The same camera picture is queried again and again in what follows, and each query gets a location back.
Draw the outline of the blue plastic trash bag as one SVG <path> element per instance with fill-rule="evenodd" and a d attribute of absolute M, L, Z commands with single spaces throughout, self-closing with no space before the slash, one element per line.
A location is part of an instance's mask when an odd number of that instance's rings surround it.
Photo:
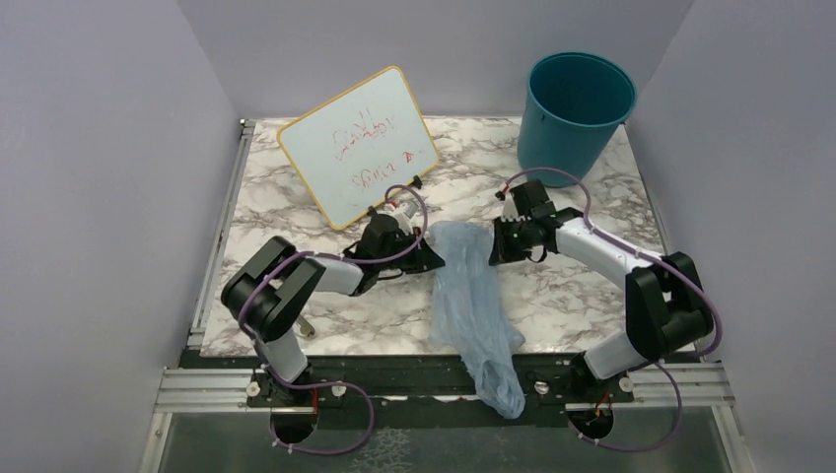
<path fill-rule="evenodd" d="M 505 311 L 496 269 L 489 264 L 493 235 L 462 221 L 430 227 L 445 265 L 435 271 L 432 344 L 454 349 L 472 378 L 475 395 L 507 420 L 518 418 L 525 397 L 513 364 L 523 334 Z"/>

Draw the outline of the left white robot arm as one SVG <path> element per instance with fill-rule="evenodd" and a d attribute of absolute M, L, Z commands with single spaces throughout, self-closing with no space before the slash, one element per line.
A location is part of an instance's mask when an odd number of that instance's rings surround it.
<path fill-rule="evenodd" d="M 309 395 L 309 363 L 294 325 L 316 292 L 359 297 L 383 279 L 445 266 L 424 231 L 403 216 L 377 214 L 360 239 L 339 255 L 299 251 L 287 239 L 269 239 L 226 283 L 221 303 L 275 373 L 272 390 L 294 405 Z"/>

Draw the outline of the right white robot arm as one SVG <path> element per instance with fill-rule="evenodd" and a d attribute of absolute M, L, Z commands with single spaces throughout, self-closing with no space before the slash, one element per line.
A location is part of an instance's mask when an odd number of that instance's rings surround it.
<path fill-rule="evenodd" d="M 505 187 L 496 197 L 503 211 L 493 221 L 490 265 L 529 260 L 540 248 L 543 256 L 561 254 L 585 264 L 624 294 L 623 329 L 570 363 L 569 387 L 577 398 L 592 401 L 610 379 L 714 330 L 689 256 L 647 251 L 599 229 L 579 209 L 557 209 L 537 179 Z"/>

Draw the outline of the teal plastic trash bin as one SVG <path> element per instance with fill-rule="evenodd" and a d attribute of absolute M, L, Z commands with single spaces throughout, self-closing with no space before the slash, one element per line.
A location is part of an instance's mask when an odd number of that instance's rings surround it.
<path fill-rule="evenodd" d="M 526 82 L 518 161 L 547 187 L 575 184 L 591 169 L 638 98 L 631 77 L 584 52 L 539 60 Z"/>

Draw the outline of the yellow framed whiteboard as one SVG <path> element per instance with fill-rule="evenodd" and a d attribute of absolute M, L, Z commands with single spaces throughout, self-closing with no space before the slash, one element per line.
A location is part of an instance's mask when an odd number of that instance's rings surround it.
<path fill-rule="evenodd" d="M 403 71 L 388 66 L 281 127 L 277 144 L 335 230 L 438 165 Z"/>

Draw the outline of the small grey eraser block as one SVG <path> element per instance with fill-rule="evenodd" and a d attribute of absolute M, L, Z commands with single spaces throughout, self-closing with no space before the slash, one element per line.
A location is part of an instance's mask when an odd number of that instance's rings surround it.
<path fill-rule="evenodd" d="M 297 320 L 297 325 L 299 326 L 300 334 L 303 337 L 312 338 L 316 335 L 316 330 L 314 326 L 303 317 Z"/>

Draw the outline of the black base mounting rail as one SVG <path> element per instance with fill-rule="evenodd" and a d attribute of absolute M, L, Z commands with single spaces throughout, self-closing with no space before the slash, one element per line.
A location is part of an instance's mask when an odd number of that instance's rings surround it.
<path fill-rule="evenodd" d="M 581 390 L 574 382 L 570 355 L 515 355 L 512 378 L 523 393 L 515 426 L 564 428 L 571 419 L 638 400 L 616 380 Z M 307 423 L 323 430 L 364 430 L 371 417 L 364 398 L 344 381 L 365 389 L 373 401 L 378 428 L 436 429 L 508 425 L 482 402 L 475 383 L 457 356 L 313 356 L 299 381 L 288 389 L 265 373 L 254 357 L 205 358 L 182 353 L 179 365 L 210 376 L 230 388 L 233 407 L 270 413 L 278 424 Z"/>

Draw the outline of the aluminium table frame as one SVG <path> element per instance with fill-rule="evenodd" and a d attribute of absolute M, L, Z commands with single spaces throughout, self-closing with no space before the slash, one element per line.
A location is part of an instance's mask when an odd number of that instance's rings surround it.
<path fill-rule="evenodd" d="M 235 206 L 245 171 L 246 160 L 253 141 L 257 119 L 243 118 L 240 120 L 241 135 L 233 159 L 233 167 L 229 180 L 225 186 L 224 197 L 221 201 L 220 214 L 215 225 L 209 253 L 203 274 L 200 279 L 198 296 L 196 297 L 193 315 L 185 338 L 185 344 L 177 355 L 172 367 L 163 368 L 163 377 L 171 370 L 179 368 L 182 356 L 189 350 L 200 347 L 205 326 L 211 313 L 214 291 L 218 281 L 223 255 L 228 240 L 231 220 L 235 213 Z M 158 413 L 154 405 L 149 434 L 143 449 L 138 472 L 158 472 L 164 456 L 173 415 Z"/>

